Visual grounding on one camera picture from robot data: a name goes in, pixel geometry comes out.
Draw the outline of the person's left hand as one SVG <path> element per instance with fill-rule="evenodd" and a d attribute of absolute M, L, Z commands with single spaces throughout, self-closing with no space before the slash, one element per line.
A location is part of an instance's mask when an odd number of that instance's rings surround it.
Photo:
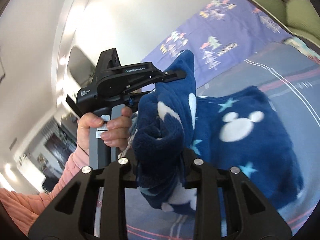
<path fill-rule="evenodd" d="M 109 121 L 107 131 L 101 134 L 101 139 L 106 146 L 117 147 L 121 151 L 125 150 L 128 145 L 128 138 L 130 136 L 129 128 L 132 125 L 132 111 L 129 107 L 121 109 L 121 116 Z M 79 157 L 89 156 L 89 132 L 90 128 L 98 128 L 103 126 L 102 118 L 93 113 L 86 113 L 78 123 L 77 131 L 77 149 L 76 154 Z"/>

